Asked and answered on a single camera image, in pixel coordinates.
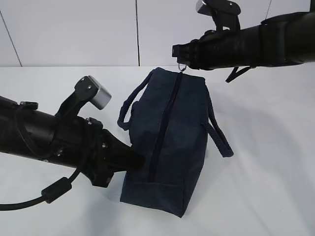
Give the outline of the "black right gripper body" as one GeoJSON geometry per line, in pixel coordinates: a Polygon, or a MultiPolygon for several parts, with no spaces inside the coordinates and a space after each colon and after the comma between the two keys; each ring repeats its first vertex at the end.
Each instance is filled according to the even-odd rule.
{"type": "Polygon", "coordinates": [[[195,70],[213,70],[211,67],[215,46],[221,40],[221,32],[208,30],[199,39],[172,46],[172,57],[178,64],[195,70]]]}

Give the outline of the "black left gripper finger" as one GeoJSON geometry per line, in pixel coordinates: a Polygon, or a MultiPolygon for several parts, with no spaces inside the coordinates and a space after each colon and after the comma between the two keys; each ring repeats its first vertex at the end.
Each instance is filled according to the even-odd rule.
{"type": "Polygon", "coordinates": [[[112,172],[140,170],[145,158],[121,142],[107,129],[103,129],[103,159],[112,172]]]}

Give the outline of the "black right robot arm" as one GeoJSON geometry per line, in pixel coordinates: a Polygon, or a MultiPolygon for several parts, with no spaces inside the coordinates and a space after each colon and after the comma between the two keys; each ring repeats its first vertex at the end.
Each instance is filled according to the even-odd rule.
{"type": "Polygon", "coordinates": [[[191,69],[281,67],[315,60],[315,14],[279,15],[238,32],[207,33],[172,47],[172,57],[191,69]]]}

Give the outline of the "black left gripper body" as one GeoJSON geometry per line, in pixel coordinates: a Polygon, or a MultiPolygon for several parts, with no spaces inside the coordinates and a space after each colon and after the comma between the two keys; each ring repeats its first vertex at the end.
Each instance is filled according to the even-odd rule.
{"type": "Polygon", "coordinates": [[[105,163],[103,150],[103,125],[94,118],[88,118],[84,124],[82,155],[75,171],[83,174],[96,187],[108,187],[114,172],[105,163]]]}

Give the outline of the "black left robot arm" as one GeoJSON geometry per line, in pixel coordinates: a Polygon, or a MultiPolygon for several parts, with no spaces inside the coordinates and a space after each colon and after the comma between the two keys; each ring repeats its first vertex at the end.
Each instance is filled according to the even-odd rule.
{"type": "Polygon", "coordinates": [[[38,111],[38,104],[0,99],[0,150],[79,168],[93,186],[106,188],[114,173],[139,170],[145,159],[94,118],[63,122],[38,111]]]}

